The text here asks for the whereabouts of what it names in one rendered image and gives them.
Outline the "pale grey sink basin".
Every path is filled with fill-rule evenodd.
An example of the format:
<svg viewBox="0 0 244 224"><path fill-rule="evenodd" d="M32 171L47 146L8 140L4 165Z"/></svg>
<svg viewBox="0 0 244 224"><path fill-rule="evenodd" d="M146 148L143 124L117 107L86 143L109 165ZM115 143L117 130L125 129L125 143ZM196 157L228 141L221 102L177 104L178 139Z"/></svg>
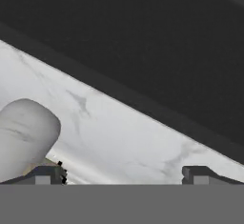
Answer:
<svg viewBox="0 0 244 224"><path fill-rule="evenodd" d="M23 176L45 159L61 133L59 118L30 99L0 111L0 182Z"/></svg>

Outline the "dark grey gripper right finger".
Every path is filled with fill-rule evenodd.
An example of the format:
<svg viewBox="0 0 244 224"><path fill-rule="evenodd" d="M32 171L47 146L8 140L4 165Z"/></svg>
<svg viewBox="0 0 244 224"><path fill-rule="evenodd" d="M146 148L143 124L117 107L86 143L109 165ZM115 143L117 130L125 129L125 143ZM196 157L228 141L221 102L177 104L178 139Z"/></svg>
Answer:
<svg viewBox="0 0 244 224"><path fill-rule="evenodd" d="M183 166L182 184L187 185L243 185L243 182L219 175L207 166Z"/></svg>

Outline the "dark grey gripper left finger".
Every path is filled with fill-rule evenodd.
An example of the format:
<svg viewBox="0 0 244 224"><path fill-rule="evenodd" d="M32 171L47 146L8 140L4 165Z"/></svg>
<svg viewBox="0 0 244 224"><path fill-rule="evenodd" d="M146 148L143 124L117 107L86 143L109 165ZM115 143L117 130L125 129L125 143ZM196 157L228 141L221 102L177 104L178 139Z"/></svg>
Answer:
<svg viewBox="0 0 244 224"><path fill-rule="evenodd" d="M26 175L1 182L1 185L66 185L67 171L61 166L38 166Z"/></svg>

